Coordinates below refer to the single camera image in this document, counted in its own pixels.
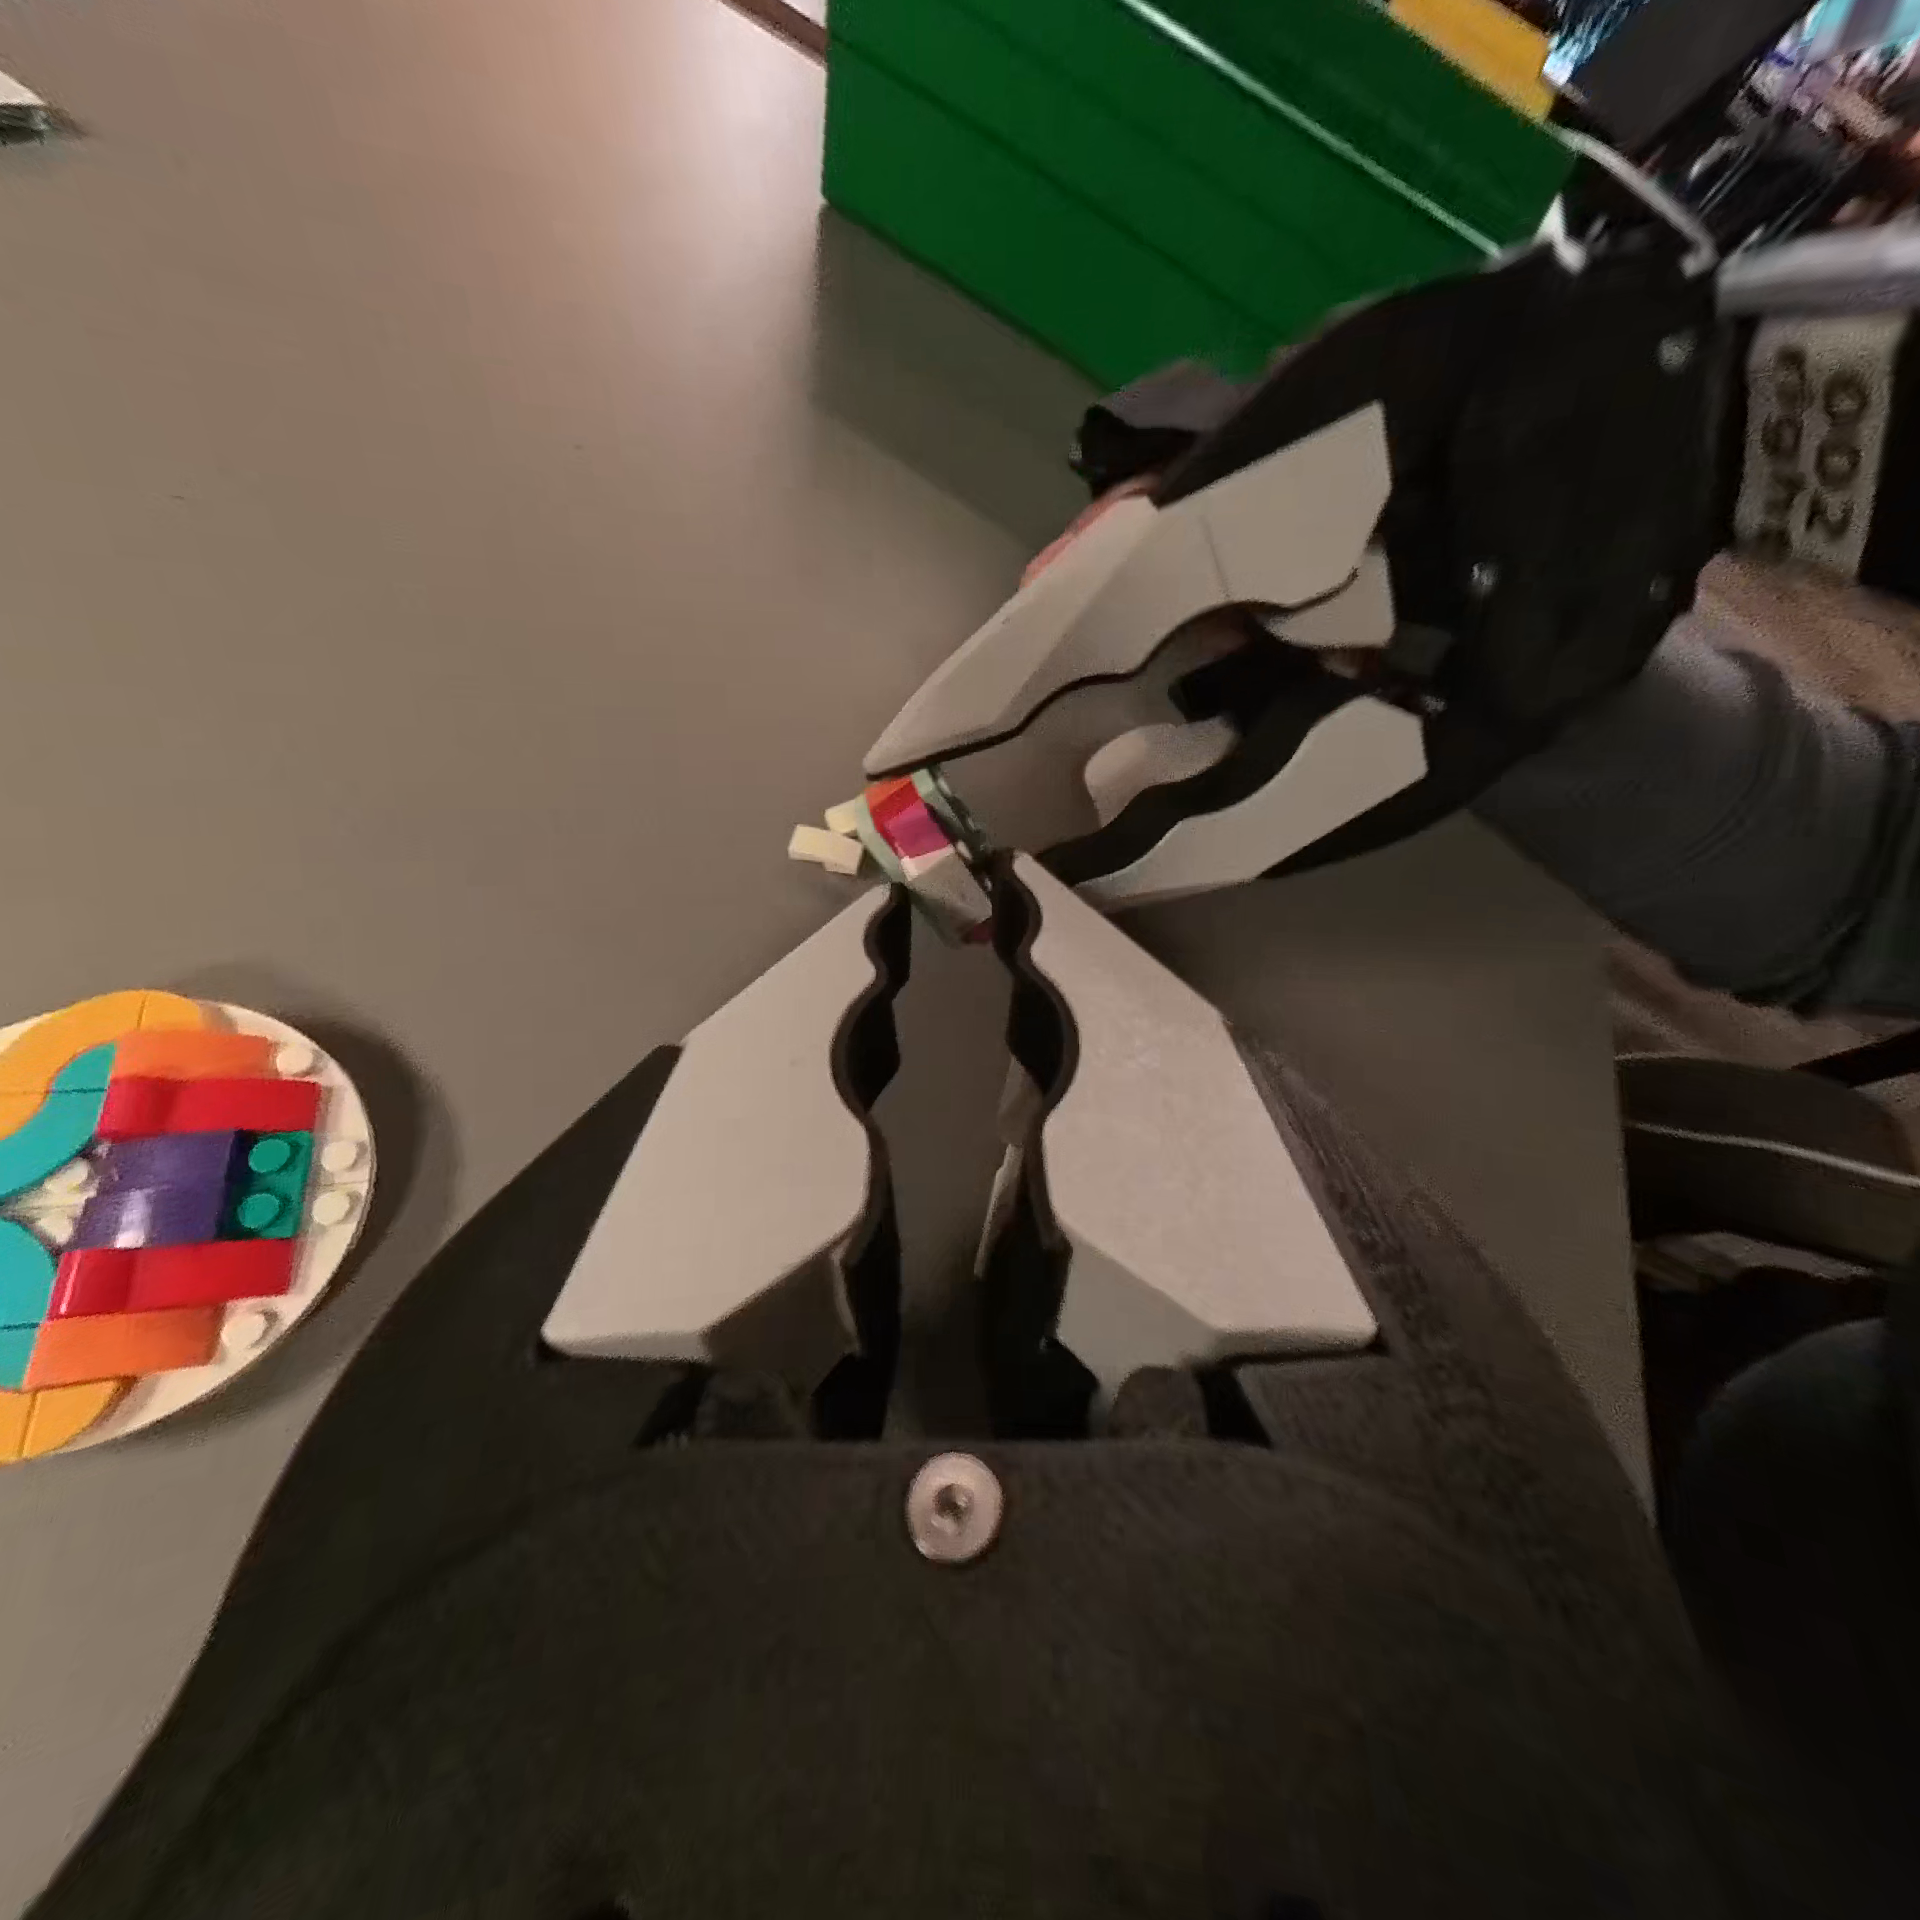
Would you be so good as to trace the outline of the white lego build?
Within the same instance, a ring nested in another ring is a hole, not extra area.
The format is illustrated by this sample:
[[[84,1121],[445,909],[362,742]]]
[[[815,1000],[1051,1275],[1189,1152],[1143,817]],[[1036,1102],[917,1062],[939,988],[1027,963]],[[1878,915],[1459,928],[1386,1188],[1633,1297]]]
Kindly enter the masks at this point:
[[[1012,1269],[1034,1237],[1028,1178],[1039,1169],[1045,1118],[1046,1102],[1037,1078],[1012,1062],[999,1092],[999,1163],[975,1244],[974,1278],[981,1284],[993,1284],[995,1275]]]

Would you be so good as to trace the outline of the yellow plastic bin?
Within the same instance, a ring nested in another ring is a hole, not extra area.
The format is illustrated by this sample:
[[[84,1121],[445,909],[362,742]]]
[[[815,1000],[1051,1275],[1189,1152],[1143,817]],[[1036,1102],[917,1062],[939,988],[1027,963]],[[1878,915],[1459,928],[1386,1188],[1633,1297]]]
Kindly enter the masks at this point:
[[[1506,3],[1386,3],[1386,12],[1443,59],[1526,122],[1543,124],[1556,100],[1548,78],[1551,12]]]

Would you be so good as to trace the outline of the green plastic bin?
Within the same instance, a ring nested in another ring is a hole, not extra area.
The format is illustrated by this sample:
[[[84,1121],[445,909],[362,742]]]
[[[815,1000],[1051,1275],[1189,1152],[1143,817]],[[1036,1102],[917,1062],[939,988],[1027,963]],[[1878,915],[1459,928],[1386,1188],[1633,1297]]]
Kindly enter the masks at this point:
[[[1100,389],[1529,242],[1574,156],[1379,5],[835,3],[825,201]]]

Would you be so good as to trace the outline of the person's right hand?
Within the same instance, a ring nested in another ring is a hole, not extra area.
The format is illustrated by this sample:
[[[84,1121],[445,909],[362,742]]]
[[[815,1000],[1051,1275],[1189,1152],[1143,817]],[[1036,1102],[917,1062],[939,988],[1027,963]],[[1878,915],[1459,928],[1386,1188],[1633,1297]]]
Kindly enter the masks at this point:
[[[1103,545],[1113,545],[1118,537],[1101,533],[1101,528],[1118,520],[1119,533],[1127,539],[1137,537],[1137,530],[1146,526],[1154,514],[1153,488],[1156,475],[1143,473],[1129,478],[1127,483],[1108,490],[1107,494],[1098,496],[1087,504],[1051,542],[1042,546],[1042,552],[1023,566],[1019,588],[1034,586],[1046,569],[1063,563],[1070,553],[1079,552],[1087,539],[1100,552]]]

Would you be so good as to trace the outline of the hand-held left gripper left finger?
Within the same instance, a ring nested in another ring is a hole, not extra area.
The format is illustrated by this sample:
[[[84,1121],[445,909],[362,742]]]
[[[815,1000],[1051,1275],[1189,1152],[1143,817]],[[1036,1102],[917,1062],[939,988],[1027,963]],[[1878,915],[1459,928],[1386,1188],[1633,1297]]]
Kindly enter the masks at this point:
[[[803,1395],[894,1372],[899,1226],[876,1107],[900,1065],[910,904],[871,886],[689,1030],[542,1340]]]

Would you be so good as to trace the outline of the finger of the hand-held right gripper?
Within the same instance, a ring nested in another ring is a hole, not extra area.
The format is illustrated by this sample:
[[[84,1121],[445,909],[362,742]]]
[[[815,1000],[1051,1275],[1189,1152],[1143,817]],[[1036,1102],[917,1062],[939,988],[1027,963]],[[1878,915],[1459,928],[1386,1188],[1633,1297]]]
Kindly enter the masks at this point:
[[[1100,909],[1210,896],[1316,848],[1428,773],[1423,720],[1379,697],[1284,697],[1228,717],[1129,729],[1083,771],[1095,830],[1039,858]]]
[[[1386,409],[1359,409],[1198,491],[1133,539],[1087,539],[990,614],[866,753],[866,778],[982,753],[1066,692],[1133,678],[1220,608],[1294,613],[1354,588],[1390,499]]]

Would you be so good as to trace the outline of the mint red orange lego block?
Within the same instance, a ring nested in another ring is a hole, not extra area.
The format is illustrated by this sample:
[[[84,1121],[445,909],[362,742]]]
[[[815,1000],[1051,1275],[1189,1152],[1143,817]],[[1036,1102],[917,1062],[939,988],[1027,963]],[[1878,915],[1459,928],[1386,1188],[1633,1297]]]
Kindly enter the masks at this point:
[[[794,825],[783,850],[841,880],[884,880],[949,944],[993,937],[993,850],[930,766],[871,781],[818,822]]]

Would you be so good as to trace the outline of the round white rainbow lego plate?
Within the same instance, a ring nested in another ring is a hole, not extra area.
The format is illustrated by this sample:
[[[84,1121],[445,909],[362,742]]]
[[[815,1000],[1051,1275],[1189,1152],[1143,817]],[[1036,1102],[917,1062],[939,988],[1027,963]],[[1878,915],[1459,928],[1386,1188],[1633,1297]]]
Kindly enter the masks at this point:
[[[2,1464],[211,1401],[332,1294],[377,1146],[287,1022],[110,992],[2,1036]]]

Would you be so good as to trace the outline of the person's right forearm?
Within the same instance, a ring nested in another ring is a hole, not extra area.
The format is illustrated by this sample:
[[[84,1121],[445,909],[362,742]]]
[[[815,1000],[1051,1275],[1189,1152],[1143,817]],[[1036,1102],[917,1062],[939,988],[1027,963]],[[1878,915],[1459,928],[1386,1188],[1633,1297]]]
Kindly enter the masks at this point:
[[[1685,614],[1474,814],[1691,986],[1918,1012],[1918,734]]]

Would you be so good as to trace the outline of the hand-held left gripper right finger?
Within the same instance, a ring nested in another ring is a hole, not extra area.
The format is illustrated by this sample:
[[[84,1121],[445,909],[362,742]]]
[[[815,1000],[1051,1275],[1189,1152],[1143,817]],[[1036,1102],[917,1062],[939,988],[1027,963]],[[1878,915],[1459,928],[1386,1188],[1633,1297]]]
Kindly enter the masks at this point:
[[[1031,854],[995,885],[1006,1046],[1046,1118],[1034,1237],[985,1284],[995,1384],[1359,1354],[1379,1322],[1228,1019]]]

